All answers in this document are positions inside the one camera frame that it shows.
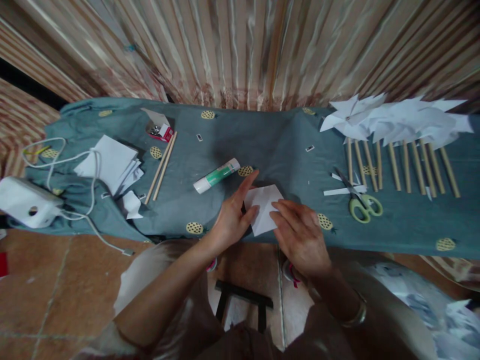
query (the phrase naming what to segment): glue stick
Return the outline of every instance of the glue stick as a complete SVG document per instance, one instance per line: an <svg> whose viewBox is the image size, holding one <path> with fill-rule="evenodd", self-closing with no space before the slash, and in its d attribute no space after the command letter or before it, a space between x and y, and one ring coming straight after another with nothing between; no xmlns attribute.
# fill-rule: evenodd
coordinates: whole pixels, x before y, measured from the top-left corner
<svg viewBox="0 0 480 360"><path fill-rule="evenodd" d="M203 194L213 185L219 183L230 174L236 172L238 169L240 169L240 164L236 158L233 158L227 163L220 166L218 169L213 170L208 175L202 177L200 180L193 184L193 187L196 191L198 191L199 194Z"/></svg>

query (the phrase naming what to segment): scissors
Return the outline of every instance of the scissors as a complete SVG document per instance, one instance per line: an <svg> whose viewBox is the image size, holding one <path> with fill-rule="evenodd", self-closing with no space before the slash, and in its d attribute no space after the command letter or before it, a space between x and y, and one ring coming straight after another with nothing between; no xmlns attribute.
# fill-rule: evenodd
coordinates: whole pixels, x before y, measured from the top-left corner
<svg viewBox="0 0 480 360"><path fill-rule="evenodd" d="M355 188L352 186L350 181L342 174L342 172L334 167L336 173L341 178L343 183L345 184L348 191L350 191L350 202L348 203L348 208L350 210L350 215L357 220L359 223L367 224L370 222L370 215L372 216L380 216L384 213L384 207L375 197L367 194L360 194ZM370 206L370 202L376 205L376 210ZM355 209L358 208L360 213L362 214L362 218L358 217L355 214Z"/></svg>

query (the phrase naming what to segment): green scissors handle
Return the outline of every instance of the green scissors handle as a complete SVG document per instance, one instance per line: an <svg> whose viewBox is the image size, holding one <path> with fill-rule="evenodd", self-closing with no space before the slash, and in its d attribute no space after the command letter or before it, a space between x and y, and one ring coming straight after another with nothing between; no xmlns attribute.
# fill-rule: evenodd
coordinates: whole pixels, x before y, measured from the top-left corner
<svg viewBox="0 0 480 360"><path fill-rule="evenodd" d="M361 195L361 199L366 204L367 208L364 208L360 200L357 198L351 199L350 203L348 204L348 207L350 209L350 215L359 223L367 224L370 222L370 215L380 216L384 213L384 207L375 197L368 194L363 194ZM376 211L370 206L370 201L372 201L376 205ZM359 218L355 214L356 208L358 208L358 210L362 214L362 218Z"/></svg>

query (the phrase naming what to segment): white cap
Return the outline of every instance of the white cap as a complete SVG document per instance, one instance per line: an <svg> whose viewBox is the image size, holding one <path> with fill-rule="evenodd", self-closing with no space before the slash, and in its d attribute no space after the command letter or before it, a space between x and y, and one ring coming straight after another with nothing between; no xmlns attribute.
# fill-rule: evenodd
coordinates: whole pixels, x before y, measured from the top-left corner
<svg viewBox="0 0 480 360"><path fill-rule="evenodd" d="M199 194L203 194L208 189L212 187L206 177L202 177L196 183L193 184L193 187Z"/></svg>
<svg viewBox="0 0 480 360"><path fill-rule="evenodd" d="M238 169L240 169L240 163L237 161L236 158L230 160L229 163L233 166L233 172L236 172Z"/></svg>

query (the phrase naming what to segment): charging cable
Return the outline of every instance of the charging cable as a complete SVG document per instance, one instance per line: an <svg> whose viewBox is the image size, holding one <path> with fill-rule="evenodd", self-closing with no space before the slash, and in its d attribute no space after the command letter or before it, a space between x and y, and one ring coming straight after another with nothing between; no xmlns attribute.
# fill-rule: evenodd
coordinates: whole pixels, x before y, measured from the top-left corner
<svg viewBox="0 0 480 360"><path fill-rule="evenodd" d="M56 154L56 156L53 158L53 160L50 163L36 165L36 164L32 164L31 162L28 161L27 157L25 156L25 152L26 152L27 149L29 149L29 148L31 148L35 145L44 144L44 143L48 143L48 142L52 142L52 141L56 141L56 140L61 140L62 145L61 145L60 150L58 151L58 153ZM49 139L46 139L46 140L37 141L37 142L31 143L30 145L27 145L26 147L23 148L23 151L21 152L21 157L23 158L23 161L25 161L26 164L28 166L30 166L31 168L41 169L41 168L50 167L50 170L48 171L48 176L46 178L46 187L51 192L52 188L50 186L50 180L52 178L52 174L54 172L55 165L62 164L62 163L67 163L69 161L76 160L76 159L78 159L78 158L80 158L84 155L92 154L93 158L95 159L95 173L93 175L91 185L90 185L91 203L90 203L90 207L89 207L88 211L85 214L81 214L81 213L74 212L74 211L67 211L67 210L60 209L58 214L61 217L65 218L67 220L70 220L70 221L77 221L77 220L85 219L88 222L88 224L90 225L93 232L100 238L100 240L104 244L108 245L111 248L114 248L115 250L120 251L123 255L132 256L134 254L133 250L128 249L128 248L123 249L123 248L115 246L115 245L109 243L107 240L105 240L104 237L100 234L100 232L97 229L97 227L95 226L95 224L93 223L92 219L90 219L90 217L89 217L89 214L92 212L92 210L94 209L94 205L95 205L95 181L97 181L97 179L99 177L99 172L100 172L99 162L102 160L100 158L101 157L100 154L97 151L95 151L93 148L91 148L88 151L81 152L78 155L75 155L73 157L69 157L68 159L57 160L59 158L60 154L62 153L62 151L64 150L66 145L67 145L67 140L65 140L63 137L52 137L52 138L49 138Z"/></svg>

